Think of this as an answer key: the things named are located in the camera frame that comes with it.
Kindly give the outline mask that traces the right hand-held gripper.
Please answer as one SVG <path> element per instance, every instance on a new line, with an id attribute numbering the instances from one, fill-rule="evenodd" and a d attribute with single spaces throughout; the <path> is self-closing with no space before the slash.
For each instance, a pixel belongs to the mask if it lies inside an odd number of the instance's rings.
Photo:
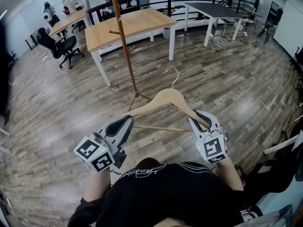
<path id="1" fill-rule="evenodd" d="M 203 160 L 211 164 L 225 160 L 228 157 L 227 141 L 217 117 L 201 110 L 196 110 L 196 114 L 205 120 L 213 130 L 210 133 L 204 133 L 198 121 L 191 117 L 188 119 L 194 135 L 198 139 L 196 148 Z"/>

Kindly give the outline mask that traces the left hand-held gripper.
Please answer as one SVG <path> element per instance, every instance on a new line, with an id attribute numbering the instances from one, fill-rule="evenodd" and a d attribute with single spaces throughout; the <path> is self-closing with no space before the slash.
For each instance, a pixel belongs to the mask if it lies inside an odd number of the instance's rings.
<path id="1" fill-rule="evenodd" d="M 126 143 L 134 125 L 130 115 L 121 115 L 103 123 L 99 132 L 85 136 L 75 147 L 80 162 L 94 173 L 100 173 L 111 165 L 120 168 L 126 159 L 122 145 Z"/>

